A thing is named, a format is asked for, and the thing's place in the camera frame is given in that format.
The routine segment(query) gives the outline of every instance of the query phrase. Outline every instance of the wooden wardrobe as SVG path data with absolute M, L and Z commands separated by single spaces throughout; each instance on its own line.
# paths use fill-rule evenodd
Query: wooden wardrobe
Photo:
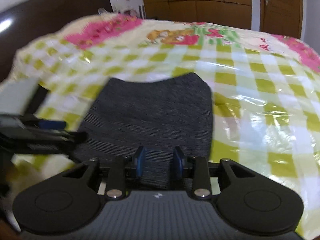
M 251 28 L 252 0 L 144 0 L 147 18 Z

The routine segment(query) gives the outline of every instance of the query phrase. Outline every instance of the pink floral pattern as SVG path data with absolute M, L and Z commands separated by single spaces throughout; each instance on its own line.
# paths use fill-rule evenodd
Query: pink floral pattern
M 221 34 L 219 33 L 219 30 L 217 30 L 217 29 L 209 29 L 208 31 L 209 31 L 211 34 L 206 34 L 207 36 L 223 38 L 223 35 L 221 35 Z
M 117 37 L 122 33 L 132 30 L 142 24 L 142 19 L 128 15 L 118 15 L 112 20 L 105 22 L 89 23 L 82 33 L 75 33 L 65 37 L 65 40 L 78 46 L 80 49 L 87 49 L 98 45 L 106 39 Z
M 316 72 L 320 72 L 320 57 L 312 48 L 296 38 L 282 35 L 273 36 L 286 44 L 291 50 L 297 52 L 303 65 L 308 66 Z

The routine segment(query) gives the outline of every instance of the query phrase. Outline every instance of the checkered blanket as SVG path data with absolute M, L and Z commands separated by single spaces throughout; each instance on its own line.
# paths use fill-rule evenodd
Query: checkered blanket
M 76 130 L 110 77 L 155 82 L 194 72 L 213 93 L 210 160 L 233 159 L 295 190 L 305 205 L 297 232 L 320 235 L 320 77 L 294 51 L 266 33 L 208 23 L 146 20 L 86 49 L 63 35 L 16 55 L 10 78 L 39 76 L 51 91 L 38 117 Z M 43 179 L 70 166 L 62 156 L 28 161 Z

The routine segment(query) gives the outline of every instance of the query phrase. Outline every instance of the gray fabric cushion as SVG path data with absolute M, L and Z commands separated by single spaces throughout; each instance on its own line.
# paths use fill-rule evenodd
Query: gray fabric cushion
M 155 83 L 112 78 L 79 128 L 89 136 L 74 155 L 105 163 L 117 155 L 133 155 L 143 145 L 147 154 L 142 182 L 166 187 L 173 148 L 208 157 L 212 123 L 211 90 L 194 73 Z

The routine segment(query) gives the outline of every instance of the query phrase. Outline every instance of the gray textured platform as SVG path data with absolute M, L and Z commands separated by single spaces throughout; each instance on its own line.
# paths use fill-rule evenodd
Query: gray textured platform
M 24 240 L 302 240 L 296 233 L 259 237 L 226 224 L 208 202 L 196 201 L 184 191 L 134 191 L 122 201 L 108 202 L 100 215 L 78 231 L 63 236 L 36 236 Z
M 208 157 L 212 127 L 211 90 L 194 73 L 154 83 L 111 78 L 79 128 L 88 140 L 74 156 L 106 164 L 143 145 L 141 183 L 167 189 L 173 148 L 180 146 L 186 156 Z

